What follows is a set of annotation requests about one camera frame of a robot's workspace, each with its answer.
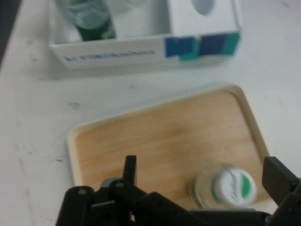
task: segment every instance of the bottle cap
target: bottle cap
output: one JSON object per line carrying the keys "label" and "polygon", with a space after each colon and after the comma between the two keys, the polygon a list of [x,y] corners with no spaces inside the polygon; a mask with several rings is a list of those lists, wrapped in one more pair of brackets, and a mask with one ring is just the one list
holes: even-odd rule
{"label": "bottle cap", "polygon": [[252,176],[243,169],[230,168],[213,183],[215,198],[231,206],[246,206],[256,199],[257,187]]}

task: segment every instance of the white table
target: white table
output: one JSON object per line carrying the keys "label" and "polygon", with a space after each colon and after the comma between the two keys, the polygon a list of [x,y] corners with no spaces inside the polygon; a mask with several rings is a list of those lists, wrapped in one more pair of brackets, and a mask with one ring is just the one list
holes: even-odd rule
{"label": "white table", "polygon": [[245,34],[229,62],[67,71],[48,47],[48,1],[25,0],[0,74],[0,225],[55,224],[72,186],[73,126],[218,81],[243,88],[270,154],[301,176],[301,1],[242,5]]}

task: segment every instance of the open cardboard box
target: open cardboard box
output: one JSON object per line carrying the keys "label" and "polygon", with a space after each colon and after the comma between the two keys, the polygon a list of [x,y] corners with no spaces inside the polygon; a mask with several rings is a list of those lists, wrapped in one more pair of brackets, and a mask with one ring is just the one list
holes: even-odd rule
{"label": "open cardboard box", "polygon": [[231,56],[240,40],[239,0],[144,0],[139,7],[107,2],[117,38],[87,42],[75,38],[75,27],[50,2],[50,46],[67,68]]}

